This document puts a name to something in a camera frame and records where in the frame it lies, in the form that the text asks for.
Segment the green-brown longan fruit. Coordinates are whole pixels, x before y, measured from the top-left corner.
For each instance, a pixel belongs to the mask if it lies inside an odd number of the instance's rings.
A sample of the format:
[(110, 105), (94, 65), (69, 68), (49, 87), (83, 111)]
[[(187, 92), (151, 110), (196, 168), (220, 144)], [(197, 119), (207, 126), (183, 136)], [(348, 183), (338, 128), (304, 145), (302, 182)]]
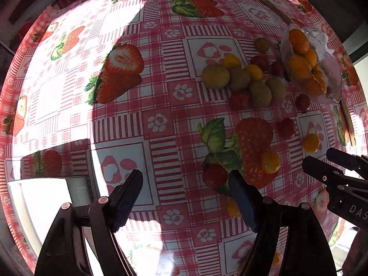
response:
[(230, 72), (221, 64), (213, 64), (203, 69), (201, 78), (207, 88), (223, 89), (230, 81)]

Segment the metal rectangular tray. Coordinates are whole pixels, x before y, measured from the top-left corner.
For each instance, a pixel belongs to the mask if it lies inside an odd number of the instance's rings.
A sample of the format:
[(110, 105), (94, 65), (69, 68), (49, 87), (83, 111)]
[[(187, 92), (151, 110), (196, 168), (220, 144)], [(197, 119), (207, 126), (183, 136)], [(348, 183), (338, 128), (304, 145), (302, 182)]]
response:
[(38, 257), (42, 244), (62, 204), (92, 203), (87, 178), (32, 178), (8, 183), (12, 205), (28, 246)]

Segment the yellow cherry tomato on strawberry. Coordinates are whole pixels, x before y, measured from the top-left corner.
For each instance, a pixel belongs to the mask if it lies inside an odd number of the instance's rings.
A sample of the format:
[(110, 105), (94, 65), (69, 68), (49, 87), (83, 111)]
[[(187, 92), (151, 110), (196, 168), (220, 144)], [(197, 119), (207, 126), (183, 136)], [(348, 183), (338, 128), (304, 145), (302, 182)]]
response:
[(261, 165), (265, 173), (276, 173), (281, 166), (279, 154), (271, 149), (266, 150), (261, 156)]

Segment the glass fruit bowl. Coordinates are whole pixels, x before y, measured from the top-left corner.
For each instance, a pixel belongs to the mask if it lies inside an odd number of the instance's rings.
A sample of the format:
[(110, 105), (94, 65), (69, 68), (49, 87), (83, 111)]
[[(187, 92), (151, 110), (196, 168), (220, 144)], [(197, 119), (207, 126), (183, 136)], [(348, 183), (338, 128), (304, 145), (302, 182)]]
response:
[[(293, 51), (288, 35), (291, 29), (305, 33), (307, 53)], [(342, 98), (342, 70), (327, 48), (327, 36), (306, 27), (290, 24), (279, 43), (279, 51), (289, 80), (310, 99), (319, 104), (337, 104)]]

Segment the red cherry tomato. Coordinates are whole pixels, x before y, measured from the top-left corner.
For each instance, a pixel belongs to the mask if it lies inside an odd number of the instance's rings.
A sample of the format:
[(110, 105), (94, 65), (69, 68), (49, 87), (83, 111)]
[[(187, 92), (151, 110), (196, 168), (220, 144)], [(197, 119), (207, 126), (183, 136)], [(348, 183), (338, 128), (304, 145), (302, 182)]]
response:
[(202, 173), (202, 180), (214, 190), (222, 187), (228, 179), (228, 173), (224, 167), (217, 163), (206, 163)]

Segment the orange mandarin in bowl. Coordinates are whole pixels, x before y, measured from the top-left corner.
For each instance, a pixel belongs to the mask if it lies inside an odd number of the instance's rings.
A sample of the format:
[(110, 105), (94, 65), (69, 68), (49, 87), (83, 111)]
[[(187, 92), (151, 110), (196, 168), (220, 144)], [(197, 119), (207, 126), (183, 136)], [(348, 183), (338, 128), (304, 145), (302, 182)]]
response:
[(305, 33), (299, 29), (291, 29), (288, 35), (289, 41), (296, 54), (302, 55), (309, 50), (309, 41)]

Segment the pink strawberry checkered tablecloth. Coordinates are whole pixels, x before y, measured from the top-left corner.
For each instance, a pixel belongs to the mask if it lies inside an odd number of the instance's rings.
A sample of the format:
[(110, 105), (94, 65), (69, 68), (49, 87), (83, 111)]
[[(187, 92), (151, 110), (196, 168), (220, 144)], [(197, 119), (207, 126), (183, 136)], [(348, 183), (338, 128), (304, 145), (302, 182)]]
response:
[[(8, 183), (87, 178), (92, 202), (132, 170), (144, 183), (116, 233), (137, 275), (236, 275), (255, 234), (225, 193), (202, 180), (206, 163), (239, 169), (261, 194), (308, 202), (328, 245), (341, 232), (324, 185), (302, 160), (329, 148), (367, 153), (367, 102), (351, 58), (307, 0), (270, 0), (326, 34), (342, 70), (338, 103), (311, 100), (289, 80), (279, 43), (288, 25), (258, 0), (80, 0), (47, 7), (21, 42), (1, 91), (1, 203), (26, 265), (38, 257), (20, 228)], [(223, 89), (201, 74), (221, 64)], [(267, 174), (262, 154), (279, 154)]]

